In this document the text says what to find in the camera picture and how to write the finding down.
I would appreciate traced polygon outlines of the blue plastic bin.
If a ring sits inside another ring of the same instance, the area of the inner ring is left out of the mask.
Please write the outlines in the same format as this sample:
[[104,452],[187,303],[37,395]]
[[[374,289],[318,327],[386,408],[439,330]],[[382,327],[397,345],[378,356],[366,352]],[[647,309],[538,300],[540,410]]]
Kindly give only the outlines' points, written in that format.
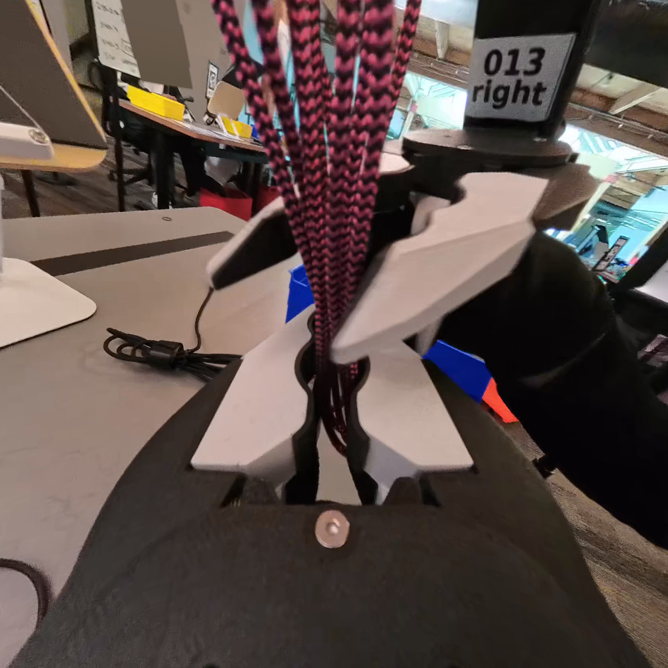
[[[300,264],[290,269],[289,275],[286,323],[314,304],[305,267]],[[478,404],[482,402],[492,376],[481,359],[440,340],[423,359],[435,364]]]

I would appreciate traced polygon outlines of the orange traffic cone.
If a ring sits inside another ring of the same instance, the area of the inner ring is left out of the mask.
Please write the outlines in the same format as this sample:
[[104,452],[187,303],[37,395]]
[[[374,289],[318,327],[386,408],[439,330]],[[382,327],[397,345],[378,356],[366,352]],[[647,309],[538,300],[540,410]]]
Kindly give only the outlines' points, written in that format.
[[503,423],[517,423],[518,418],[511,412],[498,393],[495,379],[489,379],[488,385],[482,396],[482,403]]

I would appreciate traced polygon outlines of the wooden workbench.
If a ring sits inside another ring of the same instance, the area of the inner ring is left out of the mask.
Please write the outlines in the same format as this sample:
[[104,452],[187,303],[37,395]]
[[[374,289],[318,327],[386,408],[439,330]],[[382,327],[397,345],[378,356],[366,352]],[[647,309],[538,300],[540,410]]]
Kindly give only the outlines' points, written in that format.
[[213,148],[206,149],[208,155],[240,162],[242,164],[240,188],[251,197],[253,204],[252,212],[256,213],[258,211],[260,208],[259,187],[261,183],[261,171],[263,165],[268,163],[267,155],[259,142],[251,138],[246,139],[231,136],[213,126],[164,118],[137,107],[127,100],[120,100],[117,107],[133,113],[135,116],[139,116],[149,123],[158,154],[164,153],[164,136],[171,133],[186,136],[198,142],[212,144]]

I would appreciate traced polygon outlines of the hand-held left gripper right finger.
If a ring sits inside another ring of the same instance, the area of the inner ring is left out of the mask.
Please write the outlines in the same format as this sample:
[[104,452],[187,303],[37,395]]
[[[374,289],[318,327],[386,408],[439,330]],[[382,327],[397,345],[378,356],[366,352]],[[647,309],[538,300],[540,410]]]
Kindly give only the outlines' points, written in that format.
[[422,358],[403,342],[371,353],[349,413],[349,469],[361,501],[383,502],[400,478],[473,464]]

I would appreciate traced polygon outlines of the person's right forearm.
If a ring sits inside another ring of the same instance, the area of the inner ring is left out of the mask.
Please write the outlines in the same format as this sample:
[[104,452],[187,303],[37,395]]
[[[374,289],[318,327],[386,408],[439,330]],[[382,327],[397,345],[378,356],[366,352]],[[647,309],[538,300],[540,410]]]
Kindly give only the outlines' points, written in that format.
[[569,364],[492,374],[530,438],[580,491],[667,549],[667,406],[621,334],[609,331]]

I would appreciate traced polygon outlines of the white adjustable stand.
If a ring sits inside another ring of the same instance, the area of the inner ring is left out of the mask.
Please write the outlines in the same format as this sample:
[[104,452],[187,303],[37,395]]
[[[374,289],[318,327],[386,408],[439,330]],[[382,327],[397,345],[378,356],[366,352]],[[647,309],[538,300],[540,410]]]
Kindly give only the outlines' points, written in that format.
[[[1,152],[10,158],[54,156],[49,138],[36,126],[1,122]],[[7,258],[1,243],[1,347],[87,320],[95,302],[20,259]]]

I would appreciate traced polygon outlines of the white paper notice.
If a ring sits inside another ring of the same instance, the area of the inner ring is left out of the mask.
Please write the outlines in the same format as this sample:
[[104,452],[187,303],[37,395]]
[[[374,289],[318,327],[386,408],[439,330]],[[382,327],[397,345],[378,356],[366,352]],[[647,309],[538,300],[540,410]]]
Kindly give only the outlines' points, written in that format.
[[91,1],[98,59],[105,67],[140,78],[121,1]]

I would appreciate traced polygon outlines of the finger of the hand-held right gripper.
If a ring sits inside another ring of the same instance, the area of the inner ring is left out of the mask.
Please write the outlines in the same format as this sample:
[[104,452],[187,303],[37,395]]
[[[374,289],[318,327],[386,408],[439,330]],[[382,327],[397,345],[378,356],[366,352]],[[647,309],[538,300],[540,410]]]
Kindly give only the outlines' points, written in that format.
[[210,287],[219,291],[298,254],[285,204],[275,198],[251,218],[206,266]]
[[548,180],[474,172],[463,197],[430,213],[425,229],[377,255],[330,347],[347,365],[418,333],[508,276],[535,233]]

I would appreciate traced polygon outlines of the person's right hand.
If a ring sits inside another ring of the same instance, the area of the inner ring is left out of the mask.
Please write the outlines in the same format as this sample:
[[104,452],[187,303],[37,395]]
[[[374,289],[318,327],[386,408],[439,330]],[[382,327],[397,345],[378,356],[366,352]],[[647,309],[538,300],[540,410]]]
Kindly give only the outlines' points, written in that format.
[[449,313],[437,338],[480,357],[498,387],[541,388],[613,329],[602,282],[562,242],[536,233],[512,272]]

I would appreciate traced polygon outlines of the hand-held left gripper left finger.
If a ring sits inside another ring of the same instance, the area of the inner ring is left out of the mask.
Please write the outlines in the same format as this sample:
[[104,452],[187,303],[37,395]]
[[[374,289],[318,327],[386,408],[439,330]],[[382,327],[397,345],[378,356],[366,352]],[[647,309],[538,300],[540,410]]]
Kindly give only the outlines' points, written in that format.
[[192,456],[193,468],[245,474],[281,489],[286,500],[315,500],[313,313],[301,312],[243,357]]

